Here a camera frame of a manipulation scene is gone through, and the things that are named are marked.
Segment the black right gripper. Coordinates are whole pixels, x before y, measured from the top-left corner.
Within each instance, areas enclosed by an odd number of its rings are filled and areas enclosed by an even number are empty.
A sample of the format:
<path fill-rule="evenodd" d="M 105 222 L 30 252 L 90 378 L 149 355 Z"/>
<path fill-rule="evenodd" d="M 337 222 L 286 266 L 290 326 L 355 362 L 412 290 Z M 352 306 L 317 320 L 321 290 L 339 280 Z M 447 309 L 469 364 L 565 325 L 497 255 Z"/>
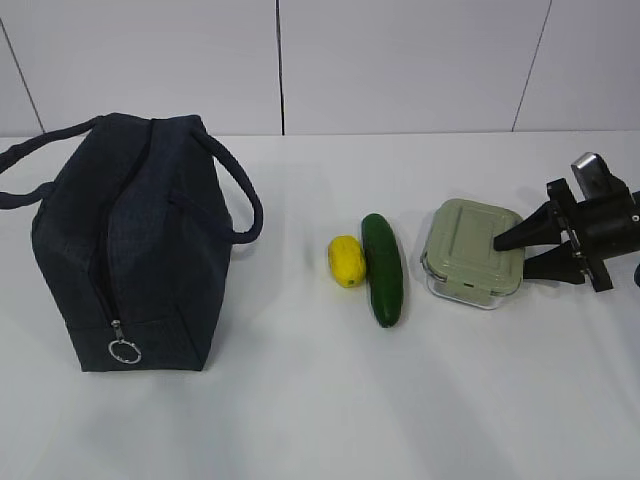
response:
<path fill-rule="evenodd" d="M 548 183 L 547 193 L 551 202 L 497 235 L 494 249 L 559 245 L 526 259 L 523 278 L 572 285 L 589 281 L 597 292 L 613 289 L 605 261 L 639 250 L 639 193 L 578 202 L 564 179 Z M 562 231 L 569 237 L 563 244 Z"/>

